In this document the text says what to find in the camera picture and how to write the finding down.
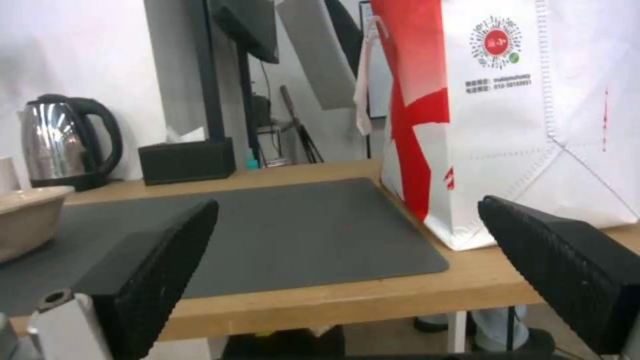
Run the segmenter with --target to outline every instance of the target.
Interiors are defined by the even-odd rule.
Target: kettle handle
[[[93,99],[71,97],[67,99],[67,102],[72,106],[80,119],[86,119],[87,115],[97,115],[102,119],[102,123],[111,137],[111,154],[98,168],[98,173],[106,177],[116,168],[122,158],[122,134],[120,133],[120,127],[118,126],[116,118],[109,109]]]

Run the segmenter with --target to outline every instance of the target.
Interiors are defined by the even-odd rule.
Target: red logo
[[[484,38],[484,48],[487,53],[500,56],[509,48],[509,37],[503,30],[491,30]]]

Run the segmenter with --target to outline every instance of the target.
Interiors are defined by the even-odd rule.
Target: table leg
[[[467,312],[456,311],[449,314],[449,333],[447,351],[449,353],[465,352],[467,337]]]

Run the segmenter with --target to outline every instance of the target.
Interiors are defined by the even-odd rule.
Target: shoe
[[[437,332],[443,332],[448,330],[449,325],[446,323],[425,322],[416,316],[415,318],[413,318],[413,328],[425,334],[435,334]],[[466,335],[475,336],[476,331],[477,331],[476,322],[474,321],[473,317],[471,317],[471,313],[467,312]]]

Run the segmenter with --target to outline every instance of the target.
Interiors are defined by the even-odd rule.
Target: bag handle
[[[380,34],[374,31],[375,26],[384,33],[385,39],[389,37],[387,26],[379,16],[372,16],[367,24],[362,48],[360,50],[360,64],[358,65],[358,78],[356,91],[353,94],[353,102],[356,104],[356,126],[360,133],[369,135],[372,131],[371,119],[367,113],[369,107],[369,73],[371,71],[371,51],[375,40],[380,39]]]

